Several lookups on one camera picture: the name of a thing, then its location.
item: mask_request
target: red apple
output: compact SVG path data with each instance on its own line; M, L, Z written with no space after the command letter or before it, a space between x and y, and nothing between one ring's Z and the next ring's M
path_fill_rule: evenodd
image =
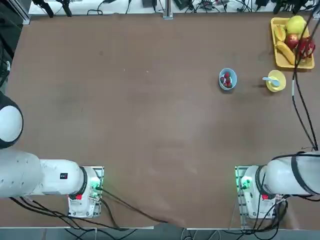
M297 34L291 33L286 36L284 43L293 50L299 43L299 38Z

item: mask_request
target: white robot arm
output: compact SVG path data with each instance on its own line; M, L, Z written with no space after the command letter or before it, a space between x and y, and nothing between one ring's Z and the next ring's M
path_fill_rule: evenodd
M267 165L250 166L239 183L248 216L264 218L275 204L276 195L320 195L319 153L284 155Z
M70 216L101 213L103 167L78 166L65 159L39 159L11 148L23 130L19 107L0 92L0 198L29 195L68 195Z

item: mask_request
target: spoon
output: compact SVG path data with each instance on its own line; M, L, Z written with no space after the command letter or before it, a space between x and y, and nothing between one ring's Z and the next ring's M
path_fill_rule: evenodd
M262 80L269 81L276 87L280 86L280 82L278 80L271 79L270 77L263 77Z

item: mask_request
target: brown table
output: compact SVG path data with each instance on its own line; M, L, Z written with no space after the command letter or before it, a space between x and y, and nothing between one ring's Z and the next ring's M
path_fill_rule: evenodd
M7 94L22 109L15 148L40 158L105 166L106 188L141 210L190 228L228 228L235 166L266 164L309 147L287 88L270 94L276 69L269 13L36 18L23 28ZM318 35L316 44L320 45ZM319 64L319 49L315 64ZM235 70L232 94L218 86ZM299 74L320 126L320 68ZM37 197L67 212L65 196ZM108 201L121 226L155 223ZM65 226L1 200L2 227ZM289 201L285 228L318 229L320 206ZM240 227L236 211L232 228ZM107 212L95 221L110 224Z

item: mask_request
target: blue bowl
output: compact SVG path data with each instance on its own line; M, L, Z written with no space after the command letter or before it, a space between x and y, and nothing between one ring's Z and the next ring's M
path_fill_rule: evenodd
M232 84L232 87L230 87L230 88L223 86L223 84L222 84L221 81L220 81L220 78L223 77L226 72L229 72L229 73L230 73L230 82L231 82L231 84ZM218 81L219 81L220 87L221 87L223 90L229 91L229 90L233 89L233 88L237 85L237 74L236 74L235 71L233 71L231 68L224 68L224 69L222 69L222 71L220 72L219 80L218 80Z

